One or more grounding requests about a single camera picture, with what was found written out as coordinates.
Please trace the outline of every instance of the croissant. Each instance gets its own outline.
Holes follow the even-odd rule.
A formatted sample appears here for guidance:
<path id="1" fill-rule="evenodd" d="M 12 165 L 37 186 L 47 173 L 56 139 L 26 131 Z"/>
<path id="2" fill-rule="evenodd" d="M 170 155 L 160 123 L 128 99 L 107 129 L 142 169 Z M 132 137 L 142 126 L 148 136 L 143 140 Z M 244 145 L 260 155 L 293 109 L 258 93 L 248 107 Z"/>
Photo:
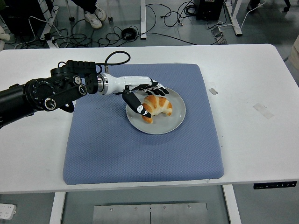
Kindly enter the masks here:
<path id="1" fill-rule="evenodd" d="M 142 106 L 152 115 L 151 118 L 142 116 L 142 119 L 150 124 L 153 123 L 153 116 L 155 115 L 165 113 L 167 116 L 170 116 L 172 114 L 172 105 L 165 97 L 149 95 L 144 98 Z"/>

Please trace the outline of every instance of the blue cushion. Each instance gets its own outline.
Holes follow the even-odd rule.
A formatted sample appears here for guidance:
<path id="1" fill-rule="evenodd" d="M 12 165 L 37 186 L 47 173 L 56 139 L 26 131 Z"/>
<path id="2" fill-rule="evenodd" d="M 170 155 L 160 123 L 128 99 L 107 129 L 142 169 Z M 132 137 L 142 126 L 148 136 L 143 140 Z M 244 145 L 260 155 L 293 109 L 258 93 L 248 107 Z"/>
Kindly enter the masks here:
<path id="1" fill-rule="evenodd" d="M 149 135 L 126 116 L 120 95 L 87 95 L 76 102 L 63 178 L 66 184 L 214 179 L 223 164 L 206 87 L 194 64 L 110 66 L 115 77 L 148 76 L 176 91 L 186 105 L 174 131 Z"/>

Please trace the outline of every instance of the gray plate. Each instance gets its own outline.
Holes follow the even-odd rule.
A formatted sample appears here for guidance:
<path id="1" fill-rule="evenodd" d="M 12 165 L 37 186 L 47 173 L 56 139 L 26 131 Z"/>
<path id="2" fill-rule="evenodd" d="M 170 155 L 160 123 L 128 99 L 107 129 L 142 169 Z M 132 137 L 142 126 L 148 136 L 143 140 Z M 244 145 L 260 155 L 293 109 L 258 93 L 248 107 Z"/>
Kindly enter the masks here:
<path id="1" fill-rule="evenodd" d="M 184 120 L 186 115 L 186 107 L 183 99 L 173 90 L 166 88 L 169 92 L 167 99 L 172 104 L 172 115 L 167 116 L 164 113 L 153 116 L 153 123 L 145 122 L 140 114 L 135 113 L 127 105 L 127 117 L 131 124 L 138 130 L 147 134 L 165 134 L 176 129 Z M 143 99 L 147 94 L 143 91 L 136 91 L 135 95 L 143 103 Z"/>

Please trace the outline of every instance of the chair leg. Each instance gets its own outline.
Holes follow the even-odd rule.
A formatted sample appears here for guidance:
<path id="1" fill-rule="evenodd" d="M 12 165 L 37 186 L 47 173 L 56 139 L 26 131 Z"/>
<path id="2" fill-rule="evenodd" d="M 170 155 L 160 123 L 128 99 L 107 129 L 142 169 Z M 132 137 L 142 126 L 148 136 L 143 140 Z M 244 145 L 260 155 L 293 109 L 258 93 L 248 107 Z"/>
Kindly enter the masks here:
<path id="1" fill-rule="evenodd" d="M 69 2 L 68 2 L 68 0 L 65 0 L 65 3 L 66 3 L 67 11 L 69 12 L 69 20 L 70 20 L 70 21 L 75 21 L 75 18 L 72 17 L 72 15 L 71 15 L 71 11 L 70 11 L 70 7 L 69 7 Z"/>
<path id="2" fill-rule="evenodd" d="M 285 4 L 287 7 L 284 7 L 284 12 L 288 12 L 291 7 L 290 0 L 285 0 Z"/>
<path id="3" fill-rule="evenodd" d="M 107 7 L 108 7 L 108 21 L 109 21 L 109 22 L 112 22 L 112 21 L 113 21 L 113 18 L 112 18 L 112 16 L 111 16 L 109 0 L 107 0 Z"/>

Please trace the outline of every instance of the sticker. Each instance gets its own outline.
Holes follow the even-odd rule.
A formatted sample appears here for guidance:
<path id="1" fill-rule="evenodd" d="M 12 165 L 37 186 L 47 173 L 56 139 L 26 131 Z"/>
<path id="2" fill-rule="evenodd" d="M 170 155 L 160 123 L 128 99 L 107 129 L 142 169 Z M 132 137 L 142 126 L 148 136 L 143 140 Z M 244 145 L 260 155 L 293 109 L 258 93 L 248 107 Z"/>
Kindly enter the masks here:
<path id="1" fill-rule="evenodd" d="M 253 108 L 259 111 L 266 119 L 270 119 L 274 116 L 264 105 L 261 105 L 260 103 L 255 104 Z"/>
<path id="2" fill-rule="evenodd" d="M 214 88 L 209 89 L 209 91 L 210 91 L 213 95 L 218 94 L 218 92 L 217 92 Z"/>

